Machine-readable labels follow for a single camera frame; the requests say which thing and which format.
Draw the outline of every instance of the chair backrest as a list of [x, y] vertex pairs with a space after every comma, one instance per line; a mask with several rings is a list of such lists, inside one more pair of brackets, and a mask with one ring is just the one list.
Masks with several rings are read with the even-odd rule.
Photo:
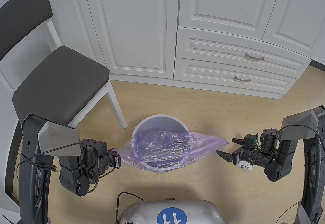
[[52, 16], [49, 0], [9, 0], [0, 7], [0, 60]]

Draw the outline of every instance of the translucent garbage bag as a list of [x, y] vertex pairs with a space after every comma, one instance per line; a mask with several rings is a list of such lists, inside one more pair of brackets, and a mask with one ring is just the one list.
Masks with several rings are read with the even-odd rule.
[[167, 172], [196, 162], [228, 144], [220, 136], [150, 129], [136, 133], [123, 149], [116, 151], [123, 162], [136, 168]]

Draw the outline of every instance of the drawer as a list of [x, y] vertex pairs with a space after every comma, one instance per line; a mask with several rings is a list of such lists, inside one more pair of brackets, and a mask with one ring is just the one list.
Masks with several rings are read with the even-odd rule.
[[262, 41], [183, 27], [178, 27], [176, 57], [236, 65], [296, 79], [311, 61], [299, 53]]
[[174, 80], [286, 94], [296, 79], [229, 64], [175, 59]]

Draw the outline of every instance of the wooden floor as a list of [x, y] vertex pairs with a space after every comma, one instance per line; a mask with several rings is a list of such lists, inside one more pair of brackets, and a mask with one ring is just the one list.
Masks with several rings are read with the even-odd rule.
[[[281, 100], [205, 90], [112, 81], [116, 96], [128, 122], [121, 128], [107, 97], [104, 97], [79, 123], [81, 138], [105, 141], [121, 148], [131, 138], [135, 126], [154, 114], [169, 114], [183, 121], [190, 131], [221, 135], [230, 144], [234, 137], [261, 133], [281, 127], [282, 118], [325, 104], [325, 72], [308, 67]], [[216, 154], [168, 173], [152, 173], [123, 164], [102, 178], [96, 190], [85, 197], [70, 193], [51, 176], [48, 215], [53, 224], [115, 222], [116, 197], [122, 191], [135, 193], [145, 200], [203, 199], [213, 202], [230, 224], [274, 224], [281, 213], [298, 202], [304, 182], [303, 142], [299, 141], [293, 169], [276, 183], [268, 181], [263, 169], [243, 170]], [[124, 195], [120, 213], [137, 199]], [[293, 223], [296, 206], [278, 223]], [[323, 216], [320, 223], [325, 223]]]

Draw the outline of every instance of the white sticker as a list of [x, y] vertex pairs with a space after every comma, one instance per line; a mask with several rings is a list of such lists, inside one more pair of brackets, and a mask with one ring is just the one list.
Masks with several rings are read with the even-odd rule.
[[250, 171], [253, 170], [253, 166], [246, 161], [241, 161], [236, 166], [239, 168], [242, 168], [242, 169], [250, 170]]

